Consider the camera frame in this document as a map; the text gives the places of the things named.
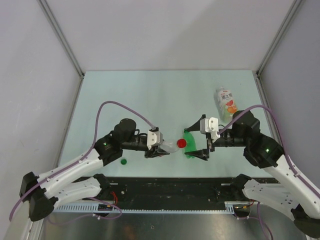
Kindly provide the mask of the red bottle cap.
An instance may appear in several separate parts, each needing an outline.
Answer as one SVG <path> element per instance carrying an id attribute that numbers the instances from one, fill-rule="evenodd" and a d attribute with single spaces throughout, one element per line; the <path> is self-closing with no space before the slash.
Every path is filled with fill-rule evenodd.
<path id="1" fill-rule="evenodd" d="M 187 141 L 184 138 L 177 140 L 176 145 L 178 148 L 183 149 L 187 146 Z"/>

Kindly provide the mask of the green plastic bottle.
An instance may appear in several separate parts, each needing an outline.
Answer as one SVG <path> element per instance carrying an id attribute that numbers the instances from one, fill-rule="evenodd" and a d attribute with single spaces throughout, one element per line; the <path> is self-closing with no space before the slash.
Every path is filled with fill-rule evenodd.
<path id="1" fill-rule="evenodd" d="M 186 141 L 186 147 L 184 148 L 184 155 L 187 159 L 193 159 L 195 158 L 192 155 L 187 155 L 187 153 L 189 152 L 193 152 L 197 150 L 197 146 L 196 146 L 196 141 L 194 136 L 192 135 L 191 132 L 188 131 L 184 131 L 183 132 L 183 138 Z"/>

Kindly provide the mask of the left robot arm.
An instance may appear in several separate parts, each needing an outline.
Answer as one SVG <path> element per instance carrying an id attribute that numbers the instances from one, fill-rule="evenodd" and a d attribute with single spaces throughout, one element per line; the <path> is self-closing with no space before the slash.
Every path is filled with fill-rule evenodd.
<path id="1" fill-rule="evenodd" d="M 59 206 L 76 200 L 107 199 L 111 188 L 103 174 L 95 174 L 84 181 L 78 179 L 120 159 L 124 150 L 144 152 L 146 159 L 168 155 L 162 148 L 163 143 L 163 135 L 158 128 L 140 133 L 134 120 L 124 118 L 72 163 L 40 175 L 33 172 L 25 174 L 19 195 L 22 202 L 29 204 L 29 219 L 32 222 L 42 220 Z"/>

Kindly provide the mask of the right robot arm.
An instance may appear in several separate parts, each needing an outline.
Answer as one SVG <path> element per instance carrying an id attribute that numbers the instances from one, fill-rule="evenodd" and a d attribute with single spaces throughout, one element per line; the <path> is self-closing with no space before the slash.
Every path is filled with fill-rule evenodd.
<path id="1" fill-rule="evenodd" d="M 205 161 L 216 147 L 243 147 L 245 159 L 270 174 L 287 192 L 262 186 L 253 178 L 240 174 L 231 184 L 231 196 L 237 201 L 248 198 L 263 203 L 287 216 L 305 235 L 314 239 L 320 237 L 319 188 L 298 171 L 284 147 L 261 133 L 260 121 L 250 108 L 238 110 L 223 129 L 219 129 L 217 118 L 202 115 L 195 124 L 185 128 L 185 132 L 200 132 L 206 136 L 205 149 L 187 153 Z"/>

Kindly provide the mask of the clear bottle red label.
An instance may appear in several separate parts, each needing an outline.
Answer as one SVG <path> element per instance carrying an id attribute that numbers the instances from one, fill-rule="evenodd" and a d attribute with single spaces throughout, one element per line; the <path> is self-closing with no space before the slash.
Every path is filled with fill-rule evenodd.
<path id="1" fill-rule="evenodd" d="M 162 144 L 159 146 L 162 151 L 167 154 L 174 154 L 180 150 L 177 145 L 177 141 L 163 140 Z"/>

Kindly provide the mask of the green bottle cap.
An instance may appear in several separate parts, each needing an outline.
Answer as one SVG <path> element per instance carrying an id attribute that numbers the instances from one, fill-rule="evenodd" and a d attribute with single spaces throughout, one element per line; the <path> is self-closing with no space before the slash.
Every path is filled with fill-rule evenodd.
<path id="1" fill-rule="evenodd" d="M 127 160 L 125 158 L 123 158 L 123 159 L 120 160 L 120 163 L 122 165 L 126 165 L 127 164 Z"/>

